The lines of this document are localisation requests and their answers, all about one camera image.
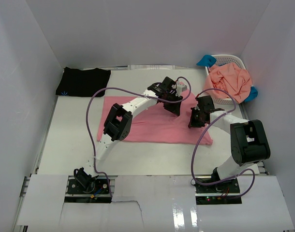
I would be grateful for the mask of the pink t shirt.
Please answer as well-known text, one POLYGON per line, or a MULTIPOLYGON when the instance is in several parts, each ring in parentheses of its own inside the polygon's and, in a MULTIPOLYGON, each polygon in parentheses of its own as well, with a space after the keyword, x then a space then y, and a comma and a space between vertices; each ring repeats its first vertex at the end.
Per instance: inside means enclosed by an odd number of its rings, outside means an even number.
POLYGON ((124 141, 196 144, 205 128, 188 127, 191 108, 195 105, 195 96, 191 94, 181 103, 180 116, 166 111, 161 103, 149 107, 133 119, 131 131, 124 141))

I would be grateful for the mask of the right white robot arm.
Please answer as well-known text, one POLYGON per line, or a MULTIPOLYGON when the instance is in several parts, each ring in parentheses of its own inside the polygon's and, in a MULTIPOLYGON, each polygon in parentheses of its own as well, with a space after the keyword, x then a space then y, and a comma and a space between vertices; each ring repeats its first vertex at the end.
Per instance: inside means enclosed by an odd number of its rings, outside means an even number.
POLYGON ((215 126, 230 135, 231 156, 213 170, 211 178, 200 181, 195 178, 193 164, 196 149, 191 160, 192 184, 212 186, 221 193, 229 186, 229 180, 237 178, 249 170, 249 167, 270 158, 271 152, 263 124, 260 120, 246 120, 231 113, 215 108, 210 96, 196 97, 197 105, 191 108, 190 128, 205 127, 195 148, 199 146, 204 134, 215 126))

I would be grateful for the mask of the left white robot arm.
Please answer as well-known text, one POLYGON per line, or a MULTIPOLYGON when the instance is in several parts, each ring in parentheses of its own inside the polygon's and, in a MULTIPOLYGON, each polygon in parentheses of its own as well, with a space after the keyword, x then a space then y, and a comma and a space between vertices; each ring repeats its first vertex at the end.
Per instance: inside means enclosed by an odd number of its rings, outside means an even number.
POLYGON ((93 160, 89 160, 88 164, 95 173, 103 175, 106 175, 106 173, 98 172, 96 170, 97 161, 104 160, 115 144, 124 140, 129 135, 133 118, 149 107, 154 106, 160 102, 163 103, 165 110, 176 116, 179 116, 181 102, 184 101, 181 93, 187 90, 187 86, 180 84, 178 80, 174 81, 169 77, 165 77, 161 83, 154 83, 147 87, 147 89, 142 94, 137 94, 115 87, 114 90, 133 94, 136 96, 136 98, 127 103, 115 103, 111 106, 107 118, 103 124, 104 129, 99 141, 99 145, 96 146, 88 122, 89 109, 96 95, 104 92, 107 89, 108 88, 102 88, 91 96, 86 111, 86 126, 93 147, 93 160))

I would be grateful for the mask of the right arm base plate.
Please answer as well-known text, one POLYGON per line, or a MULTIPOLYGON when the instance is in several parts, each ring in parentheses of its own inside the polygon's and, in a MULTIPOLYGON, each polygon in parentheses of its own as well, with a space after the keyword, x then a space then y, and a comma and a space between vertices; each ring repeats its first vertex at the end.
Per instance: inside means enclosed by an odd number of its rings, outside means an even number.
POLYGON ((191 185, 195 187, 197 205, 242 204, 236 179, 209 186, 199 185, 192 179, 191 185))

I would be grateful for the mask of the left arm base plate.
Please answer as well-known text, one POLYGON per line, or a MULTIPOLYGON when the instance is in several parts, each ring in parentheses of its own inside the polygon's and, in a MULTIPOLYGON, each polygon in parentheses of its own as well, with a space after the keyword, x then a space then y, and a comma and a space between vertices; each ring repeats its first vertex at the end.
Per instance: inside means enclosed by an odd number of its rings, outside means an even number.
POLYGON ((108 181, 105 177, 92 178, 87 188, 84 188, 75 178, 69 179, 65 203, 111 203, 108 181))

